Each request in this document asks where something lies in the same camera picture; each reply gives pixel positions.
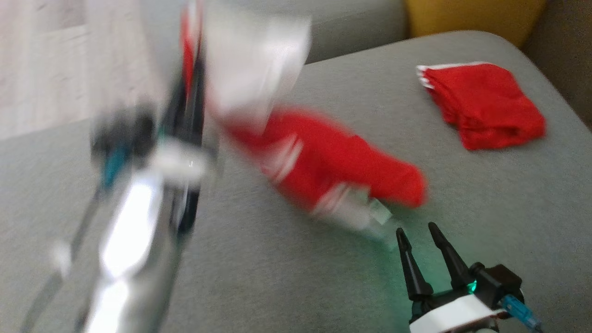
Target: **green led light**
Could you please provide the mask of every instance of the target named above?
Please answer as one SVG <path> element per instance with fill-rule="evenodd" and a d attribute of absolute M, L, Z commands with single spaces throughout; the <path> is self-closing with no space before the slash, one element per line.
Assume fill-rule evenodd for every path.
<path fill-rule="evenodd" d="M 477 280 L 475 280 L 475 282 L 467 284 L 466 287 L 469 290 L 469 294 L 473 294 L 475 292 L 475 289 L 477 289 Z"/>

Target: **yellow pillow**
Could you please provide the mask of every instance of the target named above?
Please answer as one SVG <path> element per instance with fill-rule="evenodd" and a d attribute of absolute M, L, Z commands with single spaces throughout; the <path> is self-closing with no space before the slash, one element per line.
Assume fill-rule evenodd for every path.
<path fill-rule="evenodd" d="M 546 0 L 406 0 L 411 36 L 453 30 L 494 33 L 520 47 Z"/>

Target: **red cloth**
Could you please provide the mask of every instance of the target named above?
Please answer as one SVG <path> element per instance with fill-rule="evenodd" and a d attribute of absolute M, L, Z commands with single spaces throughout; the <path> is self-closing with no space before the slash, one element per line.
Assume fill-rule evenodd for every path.
<path fill-rule="evenodd" d="M 516 146 L 545 135 L 545 118 L 509 71 L 490 63 L 418 70 L 444 121 L 458 128 L 468 150 Z"/>
<path fill-rule="evenodd" d="M 181 14 L 181 50 L 183 58 L 183 79 L 185 94 L 191 93 L 195 58 L 201 53 L 202 2 L 195 1 L 195 6 L 188 5 Z"/>
<path fill-rule="evenodd" d="M 340 184 L 369 188 L 369 196 L 417 207 L 425 181 L 398 161 L 327 117 L 300 108 L 276 108 L 262 134 L 223 126 L 278 190 L 312 211 Z"/>

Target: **gray fabric surface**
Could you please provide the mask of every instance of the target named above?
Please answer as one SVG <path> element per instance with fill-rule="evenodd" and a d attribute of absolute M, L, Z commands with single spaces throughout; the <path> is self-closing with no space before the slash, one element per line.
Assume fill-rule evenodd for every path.
<path fill-rule="evenodd" d="M 407 36 L 403 0 L 225 0 L 254 12 L 306 15 L 313 19 L 313 46 L 308 63 L 402 40 Z M 176 75 L 179 17 L 186 0 L 141 0 L 144 31 L 161 75 Z"/>
<path fill-rule="evenodd" d="M 414 66 L 489 61 L 511 70 L 548 121 L 548 135 L 500 151 L 466 151 L 417 82 Z M 418 165 L 429 202 L 393 207 L 436 291 L 449 287 L 427 223 L 468 264 L 503 263 L 548 332 L 592 320 L 592 135 L 543 75 L 487 33 L 414 39 L 307 65 L 291 97 Z M 0 331 L 14 332 L 49 273 L 47 247 L 71 236 L 95 175 L 88 123 L 0 143 Z M 202 196 L 163 332 L 407 332 L 398 254 L 306 218 L 232 153 Z M 65 289 L 38 331 L 65 332 L 91 284 L 97 217 Z M 526 332 L 516 321 L 506 331 Z"/>

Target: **blue cable connector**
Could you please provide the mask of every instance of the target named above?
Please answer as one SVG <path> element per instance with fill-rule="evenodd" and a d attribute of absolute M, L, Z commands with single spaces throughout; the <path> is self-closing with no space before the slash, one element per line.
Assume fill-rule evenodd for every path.
<path fill-rule="evenodd" d="M 127 161 L 127 149 L 117 147 L 113 153 L 105 160 L 105 168 L 102 173 L 102 186 L 105 190 L 110 189 L 115 183 L 115 179 Z"/>
<path fill-rule="evenodd" d="M 512 317 L 521 321 L 533 333 L 542 333 L 542 322 L 534 316 L 532 311 L 512 295 L 506 295 L 501 300 L 501 307 L 504 308 Z"/>

